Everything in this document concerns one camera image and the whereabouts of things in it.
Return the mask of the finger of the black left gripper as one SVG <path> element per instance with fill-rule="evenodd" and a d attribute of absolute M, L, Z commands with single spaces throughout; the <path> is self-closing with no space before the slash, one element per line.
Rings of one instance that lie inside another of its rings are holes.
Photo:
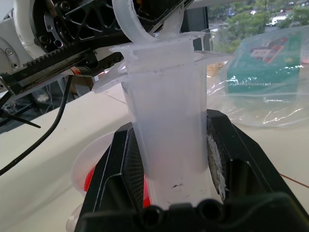
<path fill-rule="evenodd" d="M 174 11 L 185 9 L 193 0 L 134 0 L 133 4 L 141 25 L 147 32 L 155 32 Z"/>

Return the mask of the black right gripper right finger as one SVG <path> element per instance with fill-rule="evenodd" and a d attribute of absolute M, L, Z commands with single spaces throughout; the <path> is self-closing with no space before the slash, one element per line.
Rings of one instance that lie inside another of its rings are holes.
<path fill-rule="evenodd" d="M 300 202 L 250 136 L 220 111 L 207 110 L 207 151 L 212 181 L 223 202 L 266 193 L 285 193 Z"/>

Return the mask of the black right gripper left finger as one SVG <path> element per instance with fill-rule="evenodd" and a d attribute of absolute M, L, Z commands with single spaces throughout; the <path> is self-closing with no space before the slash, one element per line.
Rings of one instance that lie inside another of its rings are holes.
<path fill-rule="evenodd" d="M 138 212 L 143 208 L 144 169 L 132 123 L 121 126 L 97 163 L 83 213 Z"/>

